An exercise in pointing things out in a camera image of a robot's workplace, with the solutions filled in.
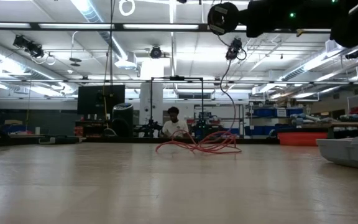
black metal frame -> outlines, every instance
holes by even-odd
[[[113,32],[211,32],[211,30],[209,29],[207,24],[200,24],[200,23],[174,23],[174,24],[170,24],[170,23],[153,23],[153,22],[149,22],[149,23],[113,23],[114,28],[110,29],[110,23],[108,22],[102,22],[102,23],[88,23],[88,22],[11,22],[11,21],[0,21],[0,23],[3,24],[30,24],[29,28],[25,28],[25,27],[16,27],[16,28],[11,28],[11,27],[1,27],[0,26],[0,30],[33,30],[33,31],[113,31]],[[41,28],[40,24],[69,24],[69,25],[81,25],[81,24],[86,24],[86,25],[93,25],[93,26],[97,26],[97,25],[109,25],[106,26],[106,28],[97,28],[97,29],[91,29],[91,28],[81,28],[81,27],[72,27],[72,28]],[[184,29],[134,29],[134,28],[124,28],[124,25],[198,25],[197,29],[189,29],[189,28],[184,28]],[[246,33],[246,30],[234,30],[232,32],[237,32],[237,33]],[[271,32],[268,33],[279,33],[279,34],[296,34],[296,30],[290,30],[290,29],[275,29]],[[326,30],[326,31],[321,31],[321,30],[306,30],[303,32],[304,34],[329,34],[331,33],[330,30]]]
[[[153,81],[155,79],[163,79],[163,80],[171,80],[171,81],[177,81],[177,77],[152,77],[150,79],[150,119],[149,119],[149,125],[153,123]],[[202,111],[202,119],[204,120],[204,78],[196,78],[196,77],[181,77],[181,81],[187,81],[189,83],[192,83],[193,80],[199,80],[201,81],[201,111]]]

dark hair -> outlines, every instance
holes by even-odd
[[[174,106],[172,106],[171,108],[168,109],[168,114],[170,114],[170,113],[177,113],[177,114],[179,114],[179,109],[176,108],[176,107],[174,107]]]

speaker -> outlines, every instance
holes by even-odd
[[[134,135],[134,107],[130,103],[120,103],[112,109],[112,127],[119,137],[132,138]]]

ceiling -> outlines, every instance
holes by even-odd
[[[109,20],[110,1],[90,0],[104,21]],[[114,19],[118,22],[153,22],[169,23],[206,23],[205,18],[211,7],[210,1],[204,1],[202,6],[198,1],[176,5],[176,13],[170,18],[169,0],[135,1],[135,11],[129,16],[123,16],[116,1]],[[247,7],[247,1],[231,1],[239,9]],[[123,4],[123,10],[129,11],[131,4]],[[71,0],[32,0],[7,1],[0,0],[0,21],[8,22],[87,22]],[[87,75],[89,79],[104,79],[106,68],[107,43],[95,32],[78,32],[75,34],[73,51],[71,52],[71,37],[73,32],[65,31],[19,31],[0,30],[0,45],[28,59],[29,55],[12,45],[16,35],[24,35],[43,49],[54,55],[57,62],[54,65],[42,64],[46,69],[68,79],[80,79]],[[186,77],[204,77],[213,79],[221,77],[227,69],[225,54],[227,47],[210,32],[177,32],[176,35],[176,75]],[[164,64],[164,75],[172,75],[170,57],[172,55],[172,37],[170,32],[114,32],[119,45],[127,52],[134,52],[138,62],[150,60],[149,49],[159,45],[168,57],[161,58]],[[271,80],[269,71],[284,71],[295,67],[325,48],[329,34],[263,34],[256,39],[248,39],[246,34],[226,34],[222,36],[225,43],[231,43],[233,38],[240,37],[247,51],[247,58],[231,65],[227,78],[229,80]],[[72,67],[70,57],[82,59],[80,67]],[[313,72],[326,75],[341,66],[347,66],[355,61],[342,61],[332,58],[326,63],[313,68]],[[133,70],[113,68],[115,80],[139,79]],[[304,77],[304,80],[314,81],[315,77]],[[131,83],[129,88],[137,88],[140,84]],[[199,88],[198,85],[178,85],[178,88]],[[251,89],[254,85],[236,85],[233,89]]]

coiled red cable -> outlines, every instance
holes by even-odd
[[[226,70],[225,74],[223,75],[223,77],[221,79],[221,84],[220,84],[221,91],[223,93],[225,93],[230,98],[230,100],[231,100],[231,102],[233,104],[233,108],[234,108],[234,118],[233,118],[233,122],[232,122],[230,128],[227,131],[217,131],[215,133],[212,133],[212,134],[206,136],[199,143],[195,142],[195,140],[193,139],[193,137],[191,136],[191,134],[189,132],[187,132],[185,130],[178,130],[178,131],[175,131],[172,134],[171,141],[159,144],[155,148],[155,152],[158,152],[158,150],[162,146],[167,145],[167,144],[173,144],[173,145],[179,146],[181,148],[188,149],[191,152],[201,151],[201,152],[207,152],[207,153],[213,153],[213,154],[235,154],[235,153],[242,152],[241,149],[237,148],[236,135],[231,133],[231,129],[232,129],[233,125],[234,125],[234,121],[236,120],[236,105],[234,104],[234,100],[231,98],[231,96],[226,91],[224,91],[223,88],[222,88],[223,79],[227,75],[227,72],[229,71],[230,65],[231,65],[231,61],[229,62],[229,66],[227,67],[227,70]],[[175,134],[179,133],[179,132],[183,132],[183,133],[187,134],[187,136],[189,136],[189,138],[191,139],[193,144],[187,144],[187,143],[183,143],[183,142],[174,140]],[[220,137],[218,137],[216,139],[212,139],[212,137],[216,136],[216,135],[220,135]],[[226,147],[233,148],[235,150],[221,151],[222,149],[224,149]]]

